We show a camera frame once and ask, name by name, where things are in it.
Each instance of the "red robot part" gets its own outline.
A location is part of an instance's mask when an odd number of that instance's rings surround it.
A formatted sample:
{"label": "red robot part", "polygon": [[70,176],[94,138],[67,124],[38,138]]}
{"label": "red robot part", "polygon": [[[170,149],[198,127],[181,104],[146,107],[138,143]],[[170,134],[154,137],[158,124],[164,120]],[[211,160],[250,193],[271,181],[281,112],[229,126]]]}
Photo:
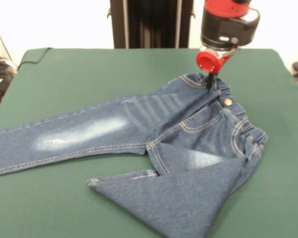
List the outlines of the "red robot part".
{"label": "red robot part", "polygon": [[201,70],[205,70],[209,73],[218,73],[231,56],[232,55],[219,58],[210,51],[200,51],[197,54],[196,61]]}
{"label": "red robot part", "polygon": [[237,3],[233,0],[205,0],[204,8],[209,13],[225,18],[244,16],[249,9],[248,3]]}

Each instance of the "black metal frame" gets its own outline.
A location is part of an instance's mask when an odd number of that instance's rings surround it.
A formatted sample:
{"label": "black metal frame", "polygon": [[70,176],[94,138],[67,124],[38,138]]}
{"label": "black metal frame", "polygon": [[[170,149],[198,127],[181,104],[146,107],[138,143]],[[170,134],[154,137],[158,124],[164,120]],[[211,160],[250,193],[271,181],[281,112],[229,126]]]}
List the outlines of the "black metal frame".
{"label": "black metal frame", "polygon": [[[177,0],[127,1],[129,48],[175,47]],[[126,48],[123,0],[110,0],[110,6],[114,47]],[[163,8],[163,11],[157,14],[159,7]],[[179,48],[187,48],[193,0],[182,0],[181,7]],[[144,40],[148,32],[150,32],[150,40]]]}

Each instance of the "green table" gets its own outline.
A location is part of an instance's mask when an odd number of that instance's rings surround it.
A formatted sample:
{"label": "green table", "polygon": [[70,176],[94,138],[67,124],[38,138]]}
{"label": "green table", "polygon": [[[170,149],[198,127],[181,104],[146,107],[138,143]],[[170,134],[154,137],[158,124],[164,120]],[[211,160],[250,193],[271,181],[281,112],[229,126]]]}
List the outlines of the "green table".
{"label": "green table", "polygon": [[[150,93],[198,71],[196,53],[30,50],[1,105],[0,129]],[[298,86],[272,50],[239,50],[220,76],[268,142],[254,176],[228,199],[209,237],[298,238]],[[160,237],[86,184],[149,168],[146,156],[103,155],[0,176],[0,238]]]}

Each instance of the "white wall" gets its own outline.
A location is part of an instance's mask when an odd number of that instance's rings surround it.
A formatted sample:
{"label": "white wall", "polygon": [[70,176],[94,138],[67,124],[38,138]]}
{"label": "white wall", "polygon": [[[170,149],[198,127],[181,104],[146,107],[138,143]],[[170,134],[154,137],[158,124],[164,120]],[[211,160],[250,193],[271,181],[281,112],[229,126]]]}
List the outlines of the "white wall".
{"label": "white wall", "polygon": [[[203,4],[195,0],[190,48],[200,47]],[[260,11],[261,21],[246,48],[274,49],[290,69],[298,60],[298,0],[253,0],[251,6]],[[0,0],[0,34],[16,64],[31,48],[112,49],[109,7],[109,0]]]}
{"label": "white wall", "polygon": [[113,48],[109,7],[109,0],[0,0],[0,34],[16,64],[32,48]]}

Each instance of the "blue denim jeans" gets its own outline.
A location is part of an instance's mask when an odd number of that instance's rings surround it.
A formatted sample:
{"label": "blue denim jeans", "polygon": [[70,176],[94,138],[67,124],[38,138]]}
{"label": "blue denim jeans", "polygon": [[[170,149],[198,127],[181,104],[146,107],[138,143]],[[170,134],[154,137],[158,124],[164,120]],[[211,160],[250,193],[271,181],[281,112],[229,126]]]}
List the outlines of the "blue denim jeans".
{"label": "blue denim jeans", "polygon": [[254,172],[267,139],[227,84],[216,79],[207,90],[205,81],[186,74],[149,95],[2,130],[0,175],[88,155],[148,153],[154,170],[88,185],[166,237],[204,237]]}

